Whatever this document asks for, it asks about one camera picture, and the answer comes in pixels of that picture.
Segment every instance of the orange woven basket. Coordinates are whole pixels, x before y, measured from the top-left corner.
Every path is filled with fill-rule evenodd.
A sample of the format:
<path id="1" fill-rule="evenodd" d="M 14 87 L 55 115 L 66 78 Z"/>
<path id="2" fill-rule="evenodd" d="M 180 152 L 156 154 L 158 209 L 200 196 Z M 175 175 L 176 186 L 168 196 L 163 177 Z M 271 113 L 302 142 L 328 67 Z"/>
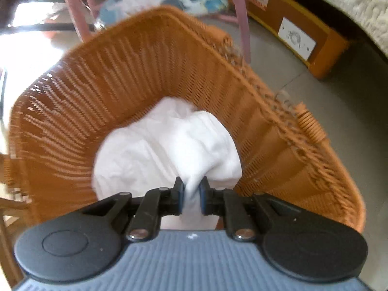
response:
<path id="1" fill-rule="evenodd" d="M 311 113 L 278 102 L 227 34 L 171 7 L 97 34 L 18 98 L 6 171 L 10 187 L 31 198 L 35 221 L 94 202 L 93 163 L 106 135 L 165 96 L 228 129 L 243 167 L 237 192 L 264 191 L 362 231 L 360 193 Z"/>

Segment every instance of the pink chair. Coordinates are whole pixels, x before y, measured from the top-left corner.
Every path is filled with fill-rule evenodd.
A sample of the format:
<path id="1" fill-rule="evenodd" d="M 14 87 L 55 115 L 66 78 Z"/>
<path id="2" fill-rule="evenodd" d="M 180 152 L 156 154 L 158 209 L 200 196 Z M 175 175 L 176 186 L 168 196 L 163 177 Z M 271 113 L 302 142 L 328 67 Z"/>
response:
<path id="1" fill-rule="evenodd" d="M 91 37 L 89 25 L 86 22 L 83 13 L 83 4 L 81 0 L 66 0 L 69 7 L 69 12 L 73 20 L 76 31 L 82 41 L 86 41 Z M 97 4 L 95 0 L 87 0 L 90 12 L 93 18 L 96 20 L 103 4 Z M 251 49 L 250 49 L 250 34 L 248 26 L 248 16 L 245 6 L 245 0 L 233 0 L 235 5 L 235 16 L 227 16 L 222 14 L 216 14 L 214 17 L 224 20 L 226 22 L 233 22 L 239 24 L 241 34 L 241 44 L 244 59 L 247 63 L 251 62 Z"/>

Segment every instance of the gray tile floor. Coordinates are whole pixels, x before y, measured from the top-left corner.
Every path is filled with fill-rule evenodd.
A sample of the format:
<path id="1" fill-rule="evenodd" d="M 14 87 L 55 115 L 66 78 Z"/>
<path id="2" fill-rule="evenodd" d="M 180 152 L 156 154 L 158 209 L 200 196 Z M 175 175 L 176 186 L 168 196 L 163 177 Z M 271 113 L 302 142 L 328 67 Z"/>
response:
<path id="1" fill-rule="evenodd" d="M 218 25 L 239 40 L 236 26 L 205 20 Z M 303 101 L 328 132 L 333 148 L 360 188 L 367 207 L 365 238 L 369 256 L 361 278 L 376 291 L 388 288 L 388 65 L 366 44 L 353 46 L 323 81 L 316 80 L 307 68 L 265 28 L 250 22 L 253 70 L 273 91 L 285 89 L 294 103 Z M 23 39 L 21 49 L 30 49 L 33 41 Z M 51 48 L 67 50 L 79 42 L 73 32 L 58 33 Z M 19 60 L 16 55 L 9 60 Z M 31 65 L 25 59 L 23 64 Z M 39 66 L 42 73 L 53 62 Z M 36 73 L 16 77 L 6 100 L 6 111 Z"/>

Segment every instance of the yellow trim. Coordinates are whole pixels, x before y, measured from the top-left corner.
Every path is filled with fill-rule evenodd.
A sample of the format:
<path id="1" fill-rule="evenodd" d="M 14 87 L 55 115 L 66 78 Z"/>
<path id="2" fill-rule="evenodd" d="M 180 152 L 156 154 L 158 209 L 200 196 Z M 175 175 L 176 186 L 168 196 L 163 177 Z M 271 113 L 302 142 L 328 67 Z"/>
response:
<path id="1" fill-rule="evenodd" d="M 283 44 L 285 44 L 307 67 L 310 67 L 310 62 L 306 61 L 305 59 L 303 59 L 299 53 L 297 53 L 295 50 L 293 50 L 286 42 L 284 42 L 284 40 L 282 40 L 278 34 L 277 34 L 277 31 L 275 31 L 271 26 L 269 26 L 268 24 L 266 24 L 265 22 L 263 22 L 259 17 L 257 17 L 256 15 L 254 15 L 252 12 L 248 11 L 248 15 L 250 17 L 252 17 L 255 21 L 259 22 L 261 25 L 263 25 L 266 29 L 268 29 L 273 35 L 275 35 L 276 38 L 278 38 L 278 40 L 280 40 Z"/>
<path id="2" fill-rule="evenodd" d="M 331 31 L 331 28 L 327 26 L 324 22 L 322 22 L 319 17 L 315 16 L 313 13 L 311 13 L 308 9 L 304 8 L 294 0 L 283 0 L 289 5 L 291 5 L 294 9 L 298 10 L 300 13 L 305 15 L 307 18 L 309 18 L 311 21 L 313 21 L 318 27 L 320 27 L 326 34 L 328 34 Z"/>

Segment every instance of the black object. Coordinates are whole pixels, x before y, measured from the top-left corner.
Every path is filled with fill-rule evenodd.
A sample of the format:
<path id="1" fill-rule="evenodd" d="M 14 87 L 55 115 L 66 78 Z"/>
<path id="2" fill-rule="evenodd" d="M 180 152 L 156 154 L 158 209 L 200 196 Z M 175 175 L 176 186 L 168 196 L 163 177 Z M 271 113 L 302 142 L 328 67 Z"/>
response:
<path id="1" fill-rule="evenodd" d="M 333 283 L 356 277 L 367 255 L 353 229 L 268 194 L 239 197 L 200 183 L 204 215 L 224 218 L 230 239 L 254 243 L 268 263 L 296 279 Z M 24 233 L 15 246 L 22 269 L 35 280 L 73 283 L 105 271 L 129 244 L 158 236 L 164 215 L 179 215 L 184 185 L 150 190 L 142 198 L 122 192 Z"/>

